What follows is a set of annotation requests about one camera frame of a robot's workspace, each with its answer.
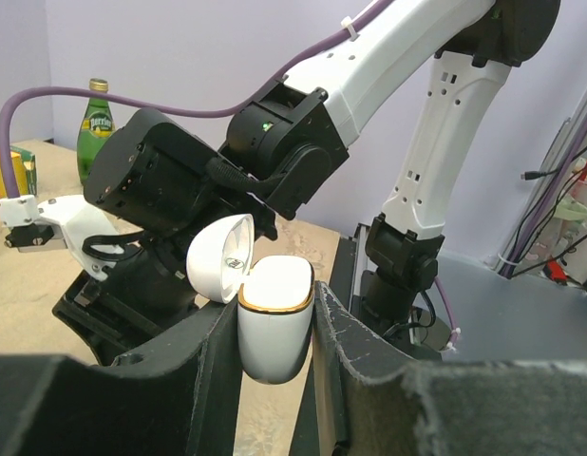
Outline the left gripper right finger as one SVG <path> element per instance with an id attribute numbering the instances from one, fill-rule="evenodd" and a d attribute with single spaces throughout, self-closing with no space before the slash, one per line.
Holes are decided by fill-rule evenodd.
<path id="1" fill-rule="evenodd" d="M 587 455 L 587 361 L 417 361 L 315 288 L 293 455 Z"/>

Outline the white square charging case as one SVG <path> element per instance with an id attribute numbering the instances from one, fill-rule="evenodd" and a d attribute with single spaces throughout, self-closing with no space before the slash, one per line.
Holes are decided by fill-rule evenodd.
<path id="1" fill-rule="evenodd" d="M 252 215 L 220 218 L 203 228 L 186 254 L 193 289 L 222 304 L 236 303 L 237 343 L 249 377 L 285 384 L 301 370 L 311 340 L 314 268 L 304 257 L 253 261 Z"/>

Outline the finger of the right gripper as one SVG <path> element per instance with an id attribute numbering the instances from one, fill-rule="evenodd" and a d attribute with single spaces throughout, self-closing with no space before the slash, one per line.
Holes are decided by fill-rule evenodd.
<path id="1" fill-rule="evenodd" d="M 124 272 L 99 281 L 82 271 L 52 313 L 85 342 L 99 365 L 109 366 L 193 314 L 196 295 L 177 278 Z"/>

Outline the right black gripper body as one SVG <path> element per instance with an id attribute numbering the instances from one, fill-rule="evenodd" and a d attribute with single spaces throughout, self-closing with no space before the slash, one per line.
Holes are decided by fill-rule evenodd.
<path id="1" fill-rule="evenodd" d="M 137 111 L 99 151 L 84 185 L 94 207 L 138 227 L 93 234 L 83 252 L 107 262 L 142 258 L 183 287 L 228 303 L 249 273 L 256 235 L 275 215 L 223 156 L 156 109 Z"/>

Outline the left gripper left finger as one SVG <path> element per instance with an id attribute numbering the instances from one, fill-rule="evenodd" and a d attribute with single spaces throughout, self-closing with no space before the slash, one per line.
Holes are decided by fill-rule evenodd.
<path id="1" fill-rule="evenodd" d="M 110 367 L 0 355 L 0 455 L 230 455 L 237 309 L 208 303 Z"/>

